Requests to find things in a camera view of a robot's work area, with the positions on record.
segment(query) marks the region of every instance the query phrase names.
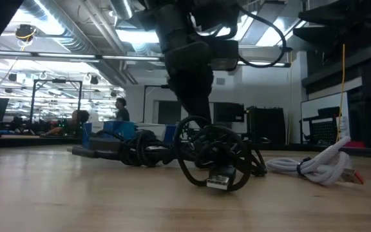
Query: man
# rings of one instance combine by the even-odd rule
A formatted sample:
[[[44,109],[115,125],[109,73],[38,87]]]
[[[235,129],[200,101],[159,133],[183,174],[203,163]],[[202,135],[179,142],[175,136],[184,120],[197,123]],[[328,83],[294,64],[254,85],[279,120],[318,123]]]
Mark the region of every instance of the man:
[[[75,135],[78,134],[78,130],[80,129],[80,124],[83,124],[88,121],[90,117],[90,114],[86,110],[75,110],[72,113],[72,118],[70,121],[70,125],[68,128],[63,128],[63,127],[57,127],[49,132],[42,134],[42,135]]]
[[[129,122],[129,113],[126,109],[127,102],[122,97],[117,98],[115,102],[115,107],[118,109],[117,121]]]

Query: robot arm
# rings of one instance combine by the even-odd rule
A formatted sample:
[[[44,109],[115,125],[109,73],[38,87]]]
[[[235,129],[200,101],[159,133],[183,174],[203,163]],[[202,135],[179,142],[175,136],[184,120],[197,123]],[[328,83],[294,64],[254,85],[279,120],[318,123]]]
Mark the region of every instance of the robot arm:
[[[272,23],[244,10],[236,0],[143,0],[143,4],[146,10],[138,16],[145,30],[155,29],[158,35],[170,89],[190,115],[201,116],[209,122],[213,70],[233,71],[239,60],[250,66],[267,68],[284,55],[286,41],[282,32]],[[283,50],[275,63],[257,66],[240,57],[238,42],[232,40],[237,33],[240,12],[268,24],[280,34]],[[201,36],[195,32],[191,15],[202,30],[221,27],[211,35]],[[222,27],[230,28],[230,33],[217,36]]]

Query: usb connector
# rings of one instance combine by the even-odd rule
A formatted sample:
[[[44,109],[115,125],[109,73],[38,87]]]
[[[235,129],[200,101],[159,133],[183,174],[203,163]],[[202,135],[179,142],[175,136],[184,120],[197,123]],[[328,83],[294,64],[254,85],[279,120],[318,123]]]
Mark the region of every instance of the usb connector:
[[[345,168],[341,174],[341,179],[344,182],[354,183],[354,184],[364,184],[365,180],[360,175],[360,173],[354,169]]]
[[[213,175],[207,179],[207,187],[227,190],[230,178],[222,175]]]
[[[230,165],[214,166],[209,172],[207,187],[228,190],[236,178],[236,168]]]

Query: whiteboard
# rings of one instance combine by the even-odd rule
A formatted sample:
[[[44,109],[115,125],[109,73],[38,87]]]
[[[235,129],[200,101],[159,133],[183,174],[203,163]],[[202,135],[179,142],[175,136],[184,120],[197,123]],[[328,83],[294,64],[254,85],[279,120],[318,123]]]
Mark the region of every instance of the whiteboard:
[[[305,101],[301,103],[301,123],[303,125],[303,133],[305,135],[310,135],[310,128],[309,122],[303,122],[303,119],[309,117],[318,116],[318,110],[323,108],[329,107],[340,107],[340,100],[341,100],[341,93],[337,93],[334,95],[329,95],[326,97],[321,97],[318,99],[313,99],[310,101]],[[350,135],[350,128],[348,123],[348,104],[347,104],[347,92],[343,94],[343,107],[341,109],[341,113],[345,119],[345,126],[347,129],[347,135]]]

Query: wooden tabletop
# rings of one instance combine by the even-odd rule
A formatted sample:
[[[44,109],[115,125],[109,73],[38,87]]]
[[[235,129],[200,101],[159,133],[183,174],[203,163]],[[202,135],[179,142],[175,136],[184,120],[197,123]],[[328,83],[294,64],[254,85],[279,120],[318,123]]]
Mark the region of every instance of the wooden tabletop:
[[[263,155],[300,160],[306,154]],[[64,146],[0,149],[0,231],[367,232],[371,159],[354,164],[364,186],[326,188],[269,173],[225,193],[193,186],[175,163],[132,168],[76,157]]]

